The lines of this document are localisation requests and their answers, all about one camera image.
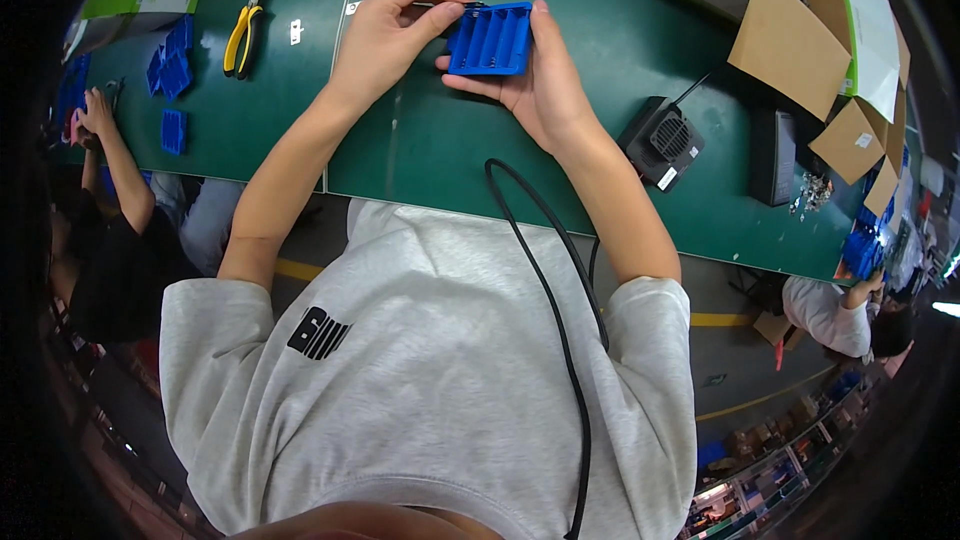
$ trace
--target green workbench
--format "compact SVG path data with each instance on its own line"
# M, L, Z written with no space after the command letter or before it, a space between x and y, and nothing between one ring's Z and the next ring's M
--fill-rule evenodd
M246 0L199 0L193 87L172 104L150 97L144 72L162 33L97 50L88 85L126 77L118 124L143 169L251 178L274 143L330 75L348 5L362 0L261 0L269 35L244 82L222 73L224 45ZM480 0L489 5L533 0ZM677 97L724 63L736 30L682 0L546 0L563 30L583 88L616 138L647 97ZM291 45L290 23L301 20ZM499 217L484 162L500 158L540 191L568 230L593 227L563 172L497 104L449 90L433 66L444 41L427 46L407 76L373 105L343 141L325 176L327 192ZM161 150L164 108L188 114L185 154ZM747 196L749 120L733 98L709 84L690 94L683 111L706 141L701 156L669 194L651 190L680 252L831 280L850 232L858 191L838 191L804 221L786 207ZM80 159L79 149L66 155ZM794 196L803 171L798 167ZM324 182L318 190L324 188ZM511 182L511 207L523 222L546 223Z

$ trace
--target black cable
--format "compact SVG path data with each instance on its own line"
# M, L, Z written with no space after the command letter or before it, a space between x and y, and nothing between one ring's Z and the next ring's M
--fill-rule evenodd
M703 84L703 83L707 80L707 78L709 78L710 75L711 75L713 72L715 72L715 71L716 71L716 69L711 69L710 71L707 71L706 73L704 73L703 76L702 76L700 79L698 79L697 81L693 82L693 85L692 85L692 86L690 86L689 88L686 89L686 91L684 91L682 94L680 94L680 95L679 95L679 98L677 98L676 100L673 101L673 104L675 104L675 105L680 104L680 101L682 101L683 99L686 99L687 96L688 96L691 92L693 92L693 91L696 90L698 87L700 87L700 84Z
M570 236L564 229L564 226L561 224L557 215L553 212L553 210L550 209L544 198L537 193L534 187L531 186L530 183L525 179L523 179L523 176L517 173L517 171L509 164L500 161L499 159L487 159L484 163L486 184L489 186L489 191L493 194L496 204L500 207L500 211L503 212L503 217L507 220L507 222L510 222L510 227L513 229L513 234L516 234L516 239L520 242L520 247L523 248L523 252L527 255L527 259L530 260L530 265L533 266L536 277L543 285L543 291L546 293L547 300L550 301L550 308L553 310L553 317L557 319L557 331L559 333L559 342L563 347L563 358L566 361L566 372L570 376L570 384L573 385L573 394L577 399L577 410L580 412L582 438L582 449L580 454L580 483L577 489L577 504L573 510L573 522L570 523L570 531L563 536L563 538L566 538L566 540L576 540L580 536L580 527L584 521L584 507L587 504L587 482L591 473L591 418L590 414L587 413L587 400L584 398L584 390L580 387L580 380L577 378L577 372L573 366L573 355L570 353L570 341L567 338L567 330L564 328L564 319L560 315L560 308L557 306L557 299L554 298L553 291L550 289L550 284L546 281L546 276L540 269L540 266L537 264L537 260L530 251L530 247L527 245L526 240L523 239L523 234L521 234L521 229L517 225L517 220L514 219L514 214L510 211L510 207L507 206L507 201L504 199L503 193L500 191L497 180L494 179L494 166L497 166L510 175L511 178L513 178L513 181L515 181L523 189L527 196L534 201L539 210L543 212L543 214L546 216L546 219L557 231L560 240L563 242L563 246L566 247L566 252L570 255L570 260L573 261L573 267L577 270L577 274L580 276L580 282L583 285L583 292L586 293L586 300L589 302L590 308L593 311L593 316L597 321L597 330L600 333L600 342L603 344L604 350L609 350L610 347L610 341L607 338L607 327L604 325L603 318L600 316L600 308L597 306L596 296L594 296L594 289L589 283L587 272L584 271L584 264L580 260L580 255L577 254L577 249L573 246L573 241L570 239Z
M593 239L593 248L590 248L590 265L589 269L586 270L586 279L590 282L590 287L594 287L594 267L597 265L597 250L600 249L600 236L597 235Z

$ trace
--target right hand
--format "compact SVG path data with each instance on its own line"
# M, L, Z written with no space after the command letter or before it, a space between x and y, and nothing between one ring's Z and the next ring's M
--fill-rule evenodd
M86 98L86 111L77 109L74 113L74 119L79 121L81 126L85 127L91 134L97 134L98 136L115 126L111 106L99 88L87 90L83 93L83 96Z
M543 0L534 1L530 29L534 45L523 75L474 79L446 73L443 84L503 103L539 147L557 158L603 128L580 84L560 27ZM438 69L449 67L449 55L437 58Z
M868 288L871 293L876 293L883 290L883 273L886 271L884 267L873 271L873 275L870 276L870 279L867 280Z

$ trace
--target worker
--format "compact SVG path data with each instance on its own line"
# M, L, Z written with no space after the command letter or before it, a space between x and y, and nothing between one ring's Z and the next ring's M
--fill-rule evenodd
M180 176L155 172L148 186L102 91L85 99L71 121L86 149L79 196L74 208L60 200L50 213L51 288L85 341L156 343L163 289L216 275L243 185L207 179L186 212ZM94 199L101 150L120 204L109 221Z
M830 351L864 364L899 355L913 340L914 313L907 303L883 298L883 273L846 291L791 276L783 284L783 314Z
M351 202L342 256L276 322L271 309L278 252L330 157L472 1L364 0L329 81L246 186L217 279L164 294L167 431L191 494L225 534L570 531L587 436L557 321L506 222ZM421 14L414 2L436 6ZM606 352L556 232L521 226L556 295L591 424L580 537L672 538L697 461L680 259L542 0L531 25L526 75L442 83L501 102L553 156L620 284L604 312ZM451 132L448 142L465 142ZM478 179L483 170L477 162Z

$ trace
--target white label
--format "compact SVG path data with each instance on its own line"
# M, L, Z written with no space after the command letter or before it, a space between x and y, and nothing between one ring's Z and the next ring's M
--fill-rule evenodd
M656 187L661 190L666 190L666 187L670 185L670 181L677 177L677 169L670 167L666 170L666 174L660 178L660 181L656 182Z
M304 31L301 27L301 21L298 18L290 21L290 46L298 45L300 43L300 34Z

